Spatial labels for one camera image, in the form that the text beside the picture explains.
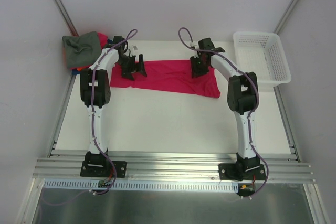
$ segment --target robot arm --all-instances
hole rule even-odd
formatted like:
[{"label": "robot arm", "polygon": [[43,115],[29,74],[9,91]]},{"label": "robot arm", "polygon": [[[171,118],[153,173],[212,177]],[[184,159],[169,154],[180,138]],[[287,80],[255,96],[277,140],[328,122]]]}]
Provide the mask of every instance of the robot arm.
[{"label": "robot arm", "polygon": [[[224,57],[226,57],[226,53],[222,52],[221,53]],[[218,55],[213,55],[211,57],[211,66],[217,69],[222,76],[230,83],[230,78],[233,77],[241,77],[243,78],[244,76],[237,72],[237,68],[233,68],[226,60],[221,58]],[[250,120],[251,120],[251,136],[252,136],[252,143],[250,144],[250,139],[249,139],[249,129],[248,129],[248,122],[247,122],[247,117],[248,113],[250,111],[245,111],[243,114],[239,113],[238,111],[234,110],[234,115],[236,117],[237,121],[237,129],[238,129],[238,155],[241,158],[254,158],[256,157],[256,153],[253,151],[251,145],[253,145],[256,148],[255,145],[255,125],[254,125],[254,118],[255,118],[255,112],[252,112],[250,115]]]},{"label": "robot arm", "polygon": [[93,64],[89,70],[93,70],[96,68],[96,73],[98,73],[98,78],[101,75],[101,73],[104,75],[104,79],[101,78],[101,81],[98,79],[95,81],[95,85],[97,84],[97,87],[95,87],[95,96],[96,93],[99,92],[99,85],[103,86],[104,92],[102,95],[105,95],[105,103],[103,106],[95,105],[95,117],[94,117],[94,125],[91,125],[91,117],[92,117],[92,109],[91,106],[87,107],[88,113],[89,113],[89,129],[90,129],[90,145],[89,145],[89,151],[93,154],[99,154],[99,150],[95,146],[93,142],[93,134],[92,134],[92,128],[95,132],[95,137],[97,140],[97,143],[100,147],[100,149],[103,152],[106,152],[109,147],[109,139],[107,134],[104,134],[108,131],[108,120],[106,120],[107,116],[107,106],[110,101],[111,97],[111,91],[110,91],[110,82],[112,77],[112,68],[113,66],[118,62],[119,55],[117,50],[111,50],[108,52],[108,48],[105,48],[102,50],[100,57],[98,60]]},{"label": "robot arm", "polygon": [[[123,41],[122,37],[114,37],[113,41]],[[104,48],[96,62],[80,72],[80,96],[89,114],[89,151],[85,155],[80,175],[82,177],[107,177],[110,175],[111,167],[107,161],[109,138],[106,132],[109,128],[108,103],[111,98],[110,82],[112,68],[118,63],[121,66],[121,76],[134,80],[132,73],[140,72],[146,76],[143,55],[139,55],[139,63],[135,63],[134,51],[136,47],[130,47],[128,56],[124,54],[125,44],[116,49]],[[93,107],[91,106],[92,87],[94,86]]]},{"label": "robot arm", "polygon": [[257,94],[253,85],[258,89],[256,74],[240,71],[233,62],[227,60],[222,48],[215,48],[210,38],[200,40],[198,46],[191,44],[191,49],[200,49],[194,57],[191,57],[193,78],[206,74],[211,66],[217,69],[229,83],[227,102],[237,122],[238,152],[236,165],[226,169],[225,176],[234,180],[243,180],[247,173],[251,174],[255,169],[260,168],[254,124]]}]

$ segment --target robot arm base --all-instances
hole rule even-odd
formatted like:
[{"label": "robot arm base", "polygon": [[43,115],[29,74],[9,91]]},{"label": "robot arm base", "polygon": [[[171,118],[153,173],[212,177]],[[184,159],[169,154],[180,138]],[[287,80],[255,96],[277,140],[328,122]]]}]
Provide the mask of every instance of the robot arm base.
[{"label": "robot arm base", "polygon": [[[117,178],[125,178],[127,163],[125,161],[113,161],[113,163],[117,170]],[[82,162],[82,168],[80,170],[81,177],[107,178],[111,176],[111,173],[112,166],[101,153],[86,153],[85,159]]]},{"label": "robot arm base", "polygon": [[242,158],[237,153],[236,163],[219,164],[219,177],[221,180],[265,180],[266,173],[258,156]]}]

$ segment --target aluminum frame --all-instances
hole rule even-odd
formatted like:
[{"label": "aluminum frame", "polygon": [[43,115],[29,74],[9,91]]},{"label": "aluminum frame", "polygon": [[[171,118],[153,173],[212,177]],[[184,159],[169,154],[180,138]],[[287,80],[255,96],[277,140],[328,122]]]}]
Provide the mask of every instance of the aluminum frame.
[{"label": "aluminum frame", "polygon": [[[59,8],[70,32],[78,33],[61,0],[54,0]],[[296,7],[299,0],[291,0],[274,33],[279,33]],[[56,143],[70,99],[75,78],[72,77],[64,98],[61,113],[55,127],[53,141],[50,145],[48,157],[39,158],[33,173],[34,181],[30,190],[30,197],[22,218],[22,223],[33,220],[34,207],[40,195],[41,183],[44,178],[76,178],[79,176],[81,162],[85,151],[56,150]],[[274,88],[279,110],[285,127],[291,154],[263,155],[270,168],[270,183],[298,183],[304,184],[310,210],[316,223],[330,223],[320,198],[318,186],[311,166],[300,162],[295,138],[288,120],[284,102],[279,87]],[[134,180],[168,180],[168,181],[198,181],[219,182],[218,163],[233,163],[235,154],[192,154],[192,153],[137,153],[137,152],[109,152],[113,160],[128,162],[126,179]]]}]

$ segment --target white cable tray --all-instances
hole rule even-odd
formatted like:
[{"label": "white cable tray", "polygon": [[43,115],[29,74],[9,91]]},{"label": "white cable tray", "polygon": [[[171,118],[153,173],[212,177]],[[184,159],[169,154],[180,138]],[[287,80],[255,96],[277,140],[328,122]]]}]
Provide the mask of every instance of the white cable tray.
[{"label": "white cable tray", "polygon": [[[45,188],[59,189],[104,189],[98,187],[97,179],[45,179]],[[237,193],[238,184],[231,182],[167,182],[167,181],[139,181],[117,180],[112,190],[132,191],[206,191],[221,193]]]}]

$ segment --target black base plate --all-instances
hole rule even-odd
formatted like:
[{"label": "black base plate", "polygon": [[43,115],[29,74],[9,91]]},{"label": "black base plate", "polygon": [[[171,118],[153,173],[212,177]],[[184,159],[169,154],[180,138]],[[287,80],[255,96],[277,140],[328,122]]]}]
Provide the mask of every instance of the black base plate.
[{"label": "black base plate", "polygon": [[[227,170],[235,170],[236,164],[219,164],[219,178],[221,180],[233,180],[232,178],[228,178],[226,175]],[[249,170],[248,172],[244,172],[243,174],[243,180],[253,180],[253,175],[256,176],[256,180],[265,180],[266,179],[266,173],[264,169],[264,165],[260,165],[259,168]]]},{"label": "black base plate", "polygon": [[[125,178],[127,162],[113,161],[113,163],[114,163],[115,169],[117,170],[117,178]],[[110,174],[111,174],[111,168],[104,169],[98,166],[85,166],[85,161],[82,163],[82,168],[80,170],[81,177],[107,178],[110,176]]]}]

